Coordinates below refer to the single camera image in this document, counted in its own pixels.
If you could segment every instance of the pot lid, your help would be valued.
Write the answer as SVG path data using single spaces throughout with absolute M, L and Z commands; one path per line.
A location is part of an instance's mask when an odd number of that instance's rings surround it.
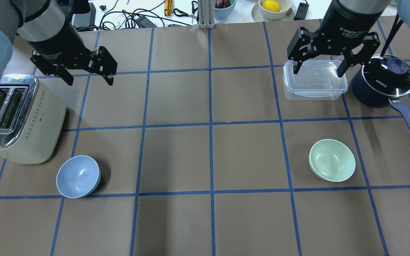
M 374 55 L 362 67 L 362 76 L 376 92 L 401 97 L 410 92 L 410 66 L 391 55 Z

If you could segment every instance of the toaster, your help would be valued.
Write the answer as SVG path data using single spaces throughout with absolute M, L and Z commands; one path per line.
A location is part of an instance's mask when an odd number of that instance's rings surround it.
M 11 74 L 0 80 L 0 157 L 18 164 L 50 159 L 66 106 L 38 78 Z

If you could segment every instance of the yellow fruit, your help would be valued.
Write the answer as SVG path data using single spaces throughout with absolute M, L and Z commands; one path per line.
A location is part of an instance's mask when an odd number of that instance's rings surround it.
M 262 7 L 265 10 L 272 11 L 272 12 L 280 12 L 281 6 L 275 0 L 265 0 L 262 2 Z

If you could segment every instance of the pot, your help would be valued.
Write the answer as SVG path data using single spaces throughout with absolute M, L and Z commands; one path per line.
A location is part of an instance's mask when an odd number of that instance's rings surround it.
M 410 66 L 403 60 L 391 55 L 374 55 L 353 77 L 351 89 L 355 97 L 368 106 L 390 106 L 398 111 L 410 130 L 410 109 L 400 100 L 410 93 Z

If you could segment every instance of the clear plastic container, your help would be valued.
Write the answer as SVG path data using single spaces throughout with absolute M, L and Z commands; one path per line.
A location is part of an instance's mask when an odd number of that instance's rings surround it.
M 287 100 L 336 100 L 347 92 L 346 75 L 339 78 L 339 60 L 306 60 L 298 74 L 293 61 L 284 64 L 284 94 Z

